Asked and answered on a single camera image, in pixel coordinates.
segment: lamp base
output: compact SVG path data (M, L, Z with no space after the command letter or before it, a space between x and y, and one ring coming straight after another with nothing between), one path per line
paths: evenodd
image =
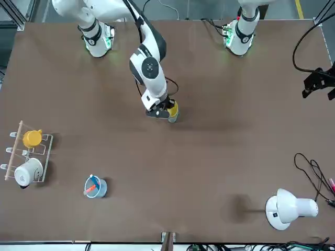
M285 230L291 223L282 223L279 218L277 209L277 196L272 196L267 200L265 205L266 218L270 225L277 230Z

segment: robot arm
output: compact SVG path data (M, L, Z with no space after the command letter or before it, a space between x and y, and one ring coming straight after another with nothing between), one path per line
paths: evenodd
M132 0L123 1L130 8L136 26L145 36L144 41L130 57L129 67L136 81L146 87L141 99L147 109L147 115L175 122L178 105L168 96L165 76L160 65L160 61L166 55L166 42Z
M224 26L224 44L235 55L246 54L251 46L260 13L258 6L275 0L238 0L242 13L239 20Z
M141 97L147 115L175 122L178 105L166 91L160 61L166 54L166 42L132 0L52 0L56 12L76 19L92 56L101 57L113 46L114 28L107 25L117 19L133 19L145 40L131 56L129 66L137 82L146 87Z

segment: brown table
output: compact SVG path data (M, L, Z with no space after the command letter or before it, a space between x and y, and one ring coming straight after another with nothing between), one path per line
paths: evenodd
M85 50L76 24L27 24L17 34L0 93L0 159L8 162L20 120L56 141L44 186L0 180L0 240L146 242L174 231L180 242L334 242L335 211L321 198L317 218L286 231L264 213L278 188L314 198L295 153L335 177L335 102L328 90L303 99L307 74L292 65L312 21L261 21L243 58L200 21L153 24L168 44L164 72L180 86L176 124L144 115L128 67L139 44L132 23L117 24L116 51L102 59ZM330 66L321 29L297 64ZM91 173L106 178L107 198L83 196Z

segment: white desk lamp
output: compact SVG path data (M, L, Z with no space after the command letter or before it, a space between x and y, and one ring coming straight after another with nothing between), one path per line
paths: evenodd
M311 199L297 199L285 189L278 189L277 195L267 200L265 205L266 218L277 230L285 230L299 216L316 217L318 205Z

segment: white mug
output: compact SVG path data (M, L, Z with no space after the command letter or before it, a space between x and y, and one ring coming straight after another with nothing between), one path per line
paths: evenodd
M27 162L18 166L14 172L16 182L23 187L28 186L34 180L38 180L42 175L42 163L36 158L30 158Z

